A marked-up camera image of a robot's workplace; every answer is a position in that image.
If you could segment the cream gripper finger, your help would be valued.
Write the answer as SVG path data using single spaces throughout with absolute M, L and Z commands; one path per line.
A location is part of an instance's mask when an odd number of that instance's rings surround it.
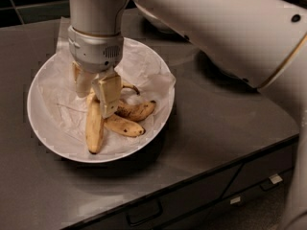
M 113 115 L 118 108 L 121 96 L 121 77 L 113 68 L 109 68 L 92 81 L 92 87 L 100 101 L 102 117 L 106 119 Z
M 76 93 L 80 98 L 86 97 L 91 89 L 91 82 L 96 78 L 95 74 L 84 71 L 76 62 L 72 62 Z

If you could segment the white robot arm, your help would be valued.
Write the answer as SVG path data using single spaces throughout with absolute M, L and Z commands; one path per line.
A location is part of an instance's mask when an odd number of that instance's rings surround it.
M 307 230 L 306 11 L 282 0 L 70 0 L 70 50 L 85 72 L 110 76 L 120 62 L 129 1 L 295 119 L 295 171 L 278 230 Z

